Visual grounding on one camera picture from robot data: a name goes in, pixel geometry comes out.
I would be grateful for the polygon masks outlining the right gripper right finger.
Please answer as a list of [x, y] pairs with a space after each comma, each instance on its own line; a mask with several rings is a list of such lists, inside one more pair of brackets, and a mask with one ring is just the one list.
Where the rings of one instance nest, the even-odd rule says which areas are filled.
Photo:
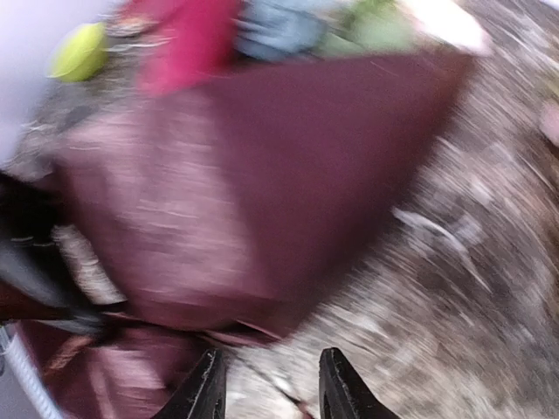
[[320, 418], [397, 419], [373, 395], [339, 348], [321, 352], [319, 369]]

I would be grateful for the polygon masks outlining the red wrapping paper sheet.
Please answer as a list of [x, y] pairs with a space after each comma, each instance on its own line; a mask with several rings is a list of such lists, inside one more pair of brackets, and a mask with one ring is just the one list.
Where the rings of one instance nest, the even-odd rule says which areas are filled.
[[472, 58], [256, 64], [63, 133], [52, 192], [125, 303], [101, 338], [26, 325], [66, 418], [150, 418], [208, 348], [285, 338], [386, 224]]

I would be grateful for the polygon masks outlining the pink fake rose bunch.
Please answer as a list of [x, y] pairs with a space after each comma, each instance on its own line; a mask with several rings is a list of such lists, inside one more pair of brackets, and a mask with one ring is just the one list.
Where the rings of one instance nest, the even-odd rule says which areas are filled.
[[439, 47], [486, 57], [493, 41], [455, 1], [337, 1], [321, 14], [326, 32], [314, 54], [347, 57]]

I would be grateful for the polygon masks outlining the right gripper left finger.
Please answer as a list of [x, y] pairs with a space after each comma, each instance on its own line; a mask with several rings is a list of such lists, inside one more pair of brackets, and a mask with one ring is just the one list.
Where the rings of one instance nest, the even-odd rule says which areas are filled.
[[225, 404], [224, 354], [210, 349], [153, 419], [222, 419]]

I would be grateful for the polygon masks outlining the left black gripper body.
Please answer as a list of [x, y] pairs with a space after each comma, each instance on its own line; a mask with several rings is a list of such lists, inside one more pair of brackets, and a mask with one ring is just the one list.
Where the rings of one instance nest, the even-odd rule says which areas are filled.
[[53, 194], [1, 173], [1, 321], [54, 321], [100, 335], [106, 318], [77, 286], [52, 236], [60, 223]]

